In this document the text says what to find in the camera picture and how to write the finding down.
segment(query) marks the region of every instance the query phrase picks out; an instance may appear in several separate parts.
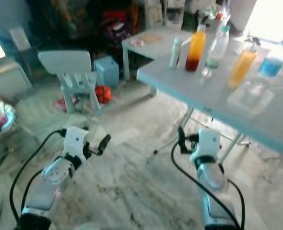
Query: tiled floor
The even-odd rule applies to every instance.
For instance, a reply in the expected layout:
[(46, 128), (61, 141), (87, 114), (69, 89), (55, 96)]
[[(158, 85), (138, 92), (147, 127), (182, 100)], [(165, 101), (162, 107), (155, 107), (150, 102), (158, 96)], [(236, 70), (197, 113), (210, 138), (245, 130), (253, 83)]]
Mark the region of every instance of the tiled floor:
[[(116, 95), (116, 101), (138, 97), (146, 90), (139, 84), (129, 85)], [(70, 125), (88, 125), (91, 132), (103, 128), (112, 135), (112, 140), (103, 156), (92, 157), (76, 173), (53, 217), (52, 229), (204, 229), (198, 190), (172, 165), (171, 147), (152, 155), (157, 146), (175, 133), (187, 109), (184, 104), (158, 94), (135, 103), (122, 103), (101, 116), (91, 117), (85, 111), (67, 115), (55, 110), (51, 103), (59, 96), (58, 86), (44, 86), (17, 106), (20, 119), (40, 140), (52, 130)], [(229, 135), (235, 133), (203, 114), (196, 112), (194, 116)], [(198, 128), (191, 121), (186, 131), (190, 133)], [(23, 161), (38, 146), (34, 139), (18, 130), (0, 143), (0, 157), (5, 143), (9, 150), (5, 150), (8, 156), (0, 166), (0, 230), (13, 229), (15, 225), (8, 201), (9, 188)], [(222, 151), (228, 144), (223, 138)], [(62, 139), (52, 137), (26, 168), (15, 192), (18, 209), (31, 175), (61, 154), (61, 147)], [(177, 154), (177, 160), (196, 176), (187, 157)], [(245, 197), (245, 229), (283, 230), (283, 157), (252, 140), (249, 148), (235, 147), (224, 166)], [(233, 188), (230, 194), (240, 220), (239, 197)]]

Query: blue box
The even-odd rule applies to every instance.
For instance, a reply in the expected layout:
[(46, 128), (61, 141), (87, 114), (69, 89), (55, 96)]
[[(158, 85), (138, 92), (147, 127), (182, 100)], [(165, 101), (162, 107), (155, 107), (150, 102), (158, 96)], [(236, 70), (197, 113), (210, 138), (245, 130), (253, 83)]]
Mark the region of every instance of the blue box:
[(98, 74), (99, 85), (106, 85), (110, 88), (118, 85), (119, 65), (111, 56), (103, 57), (94, 61), (94, 70)]

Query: small table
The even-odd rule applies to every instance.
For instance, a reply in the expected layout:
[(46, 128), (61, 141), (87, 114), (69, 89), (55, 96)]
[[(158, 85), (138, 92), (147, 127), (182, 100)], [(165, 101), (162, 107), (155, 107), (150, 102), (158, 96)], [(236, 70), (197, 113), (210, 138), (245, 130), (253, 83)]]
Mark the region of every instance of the small table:
[[(161, 39), (153, 44), (144, 43), (144, 46), (138, 47), (131, 45), (132, 39), (140, 39), (145, 35), (154, 34)], [(188, 43), (191, 39), (192, 33), (186, 31), (173, 31), (167, 28), (157, 28), (147, 30), (133, 37), (130, 37), (122, 41), (123, 47), (123, 69), (124, 69), (124, 79), (127, 81), (130, 79), (130, 67), (129, 67), (129, 57), (128, 50), (140, 54), (144, 57), (151, 59), (158, 59), (172, 51), (175, 37), (180, 37), (183, 40), (183, 45)]]
[[(271, 91), (274, 98), (257, 116), (246, 118), (230, 108), (228, 98), (234, 92), (227, 86), (228, 77), (238, 59), (240, 52), (248, 44), (230, 39), (227, 53), (213, 76), (202, 81), (201, 72), (204, 67), (209, 46), (214, 35), (207, 34), (207, 41), (202, 59), (196, 72), (185, 71), (188, 45), (182, 48), (178, 69), (171, 70), (167, 63), (169, 55), (140, 68), (137, 77), (140, 81), (155, 87), (178, 100), (185, 102), (189, 108), (196, 108), (239, 131), (256, 141), (283, 154), (283, 67), (278, 76), (271, 79)], [(251, 66), (246, 79), (258, 75), (258, 69), (268, 50), (258, 47), (258, 56)]]

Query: red liquid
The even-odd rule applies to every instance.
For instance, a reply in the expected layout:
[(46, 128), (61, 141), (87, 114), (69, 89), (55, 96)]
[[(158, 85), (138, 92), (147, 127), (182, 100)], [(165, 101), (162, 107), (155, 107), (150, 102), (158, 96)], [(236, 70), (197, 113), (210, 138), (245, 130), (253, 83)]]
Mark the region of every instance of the red liquid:
[(186, 59), (185, 69), (186, 71), (195, 72), (199, 64), (199, 60), (189, 61)]

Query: orange bottle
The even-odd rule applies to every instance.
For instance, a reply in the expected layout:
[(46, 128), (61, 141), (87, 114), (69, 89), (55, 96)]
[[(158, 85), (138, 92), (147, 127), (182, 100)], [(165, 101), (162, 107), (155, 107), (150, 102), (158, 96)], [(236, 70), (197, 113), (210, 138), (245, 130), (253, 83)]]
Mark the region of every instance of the orange bottle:
[(255, 43), (250, 48), (243, 50), (229, 77), (229, 87), (237, 88), (242, 83), (251, 64), (257, 56), (256, 51)]
[(198, 26), (197, 32), (191, 37), (189, 46), (188, 57), (185, 63), (186, 71), (196, 71), (199, 61), (201, 59), (203, 48), (205, 45), (205, 28), (206, 26), (201, 24)]

